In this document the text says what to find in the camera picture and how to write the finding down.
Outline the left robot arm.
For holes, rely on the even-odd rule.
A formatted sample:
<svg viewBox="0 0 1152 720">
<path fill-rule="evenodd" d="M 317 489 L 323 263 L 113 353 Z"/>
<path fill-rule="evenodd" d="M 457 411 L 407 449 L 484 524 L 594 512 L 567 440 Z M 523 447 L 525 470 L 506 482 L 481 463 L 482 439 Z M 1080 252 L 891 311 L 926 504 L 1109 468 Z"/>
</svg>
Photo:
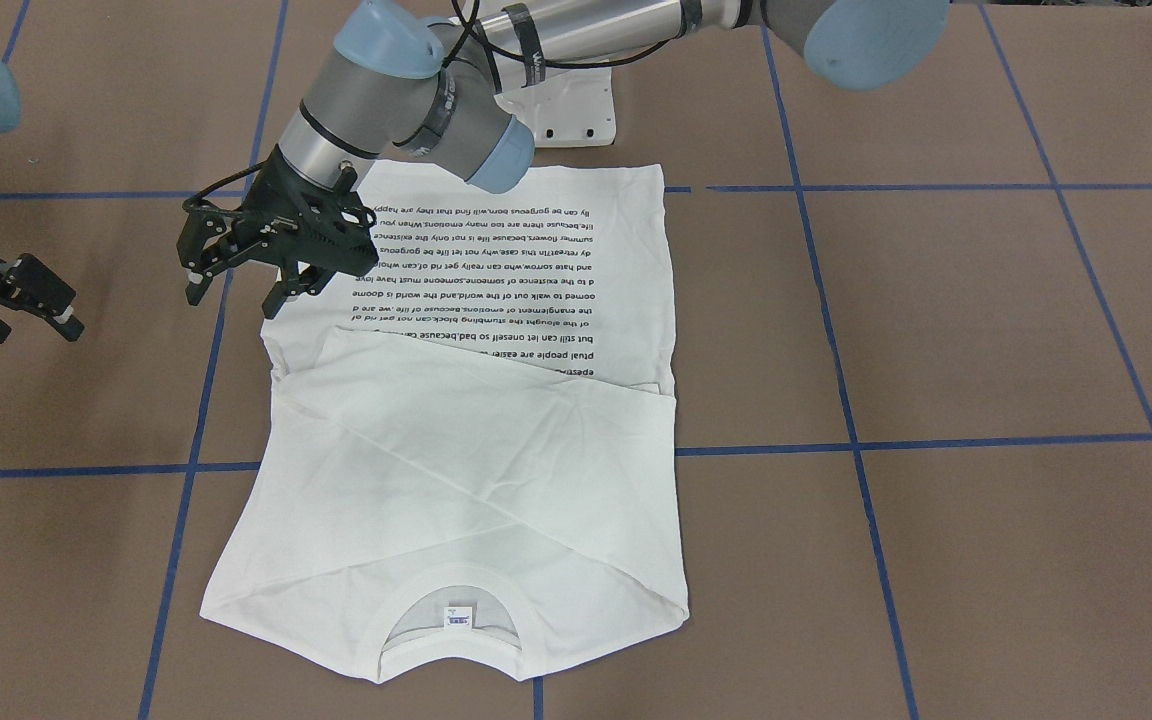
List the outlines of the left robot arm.
<svg viewBox="0 0 1152 720">
<path fill-rule="evenodd" d="M 185 300 L 200 304 L 217 275 L 262 263 L 280 273 L 262 302 L 273 319 L 334 275 L 374 270 L 376 215 L 357 187 L 385 150 L 490 194 L 511 190 L 531 167 L 535 135 L 499 94 L 750 24 L 833 86 L 869 91 L 919 65 L 947 17 L 946 1 L 511 1 L 486 13 L 454 5 L 452 18 L 362 1 L 268 158 L 247 169 L 238 209 L 219 209 L 206 190 L 184 200 L 175 247 Z"/>
</svg>

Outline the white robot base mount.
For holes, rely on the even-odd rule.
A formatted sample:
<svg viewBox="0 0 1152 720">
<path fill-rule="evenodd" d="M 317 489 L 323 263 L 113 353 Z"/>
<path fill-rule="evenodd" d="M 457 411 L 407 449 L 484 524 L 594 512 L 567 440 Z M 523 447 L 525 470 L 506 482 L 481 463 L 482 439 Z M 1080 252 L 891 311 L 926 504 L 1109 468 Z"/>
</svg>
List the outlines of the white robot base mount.
<svg viewBox="0 0 1152 720">
<path fill-rule="evenodd" d="M 488 6 L 460 55 L 480 74 L 499 109 L 520 120 L 540 149 L 609 145 L 616 137 L 611 70 L 596 69 L 627 50 L 609 15 L 591 1 L 515 1 L 535 26 L 544 63 L 522 63 L 515 20 L 505 5 Z"/>
</svg>

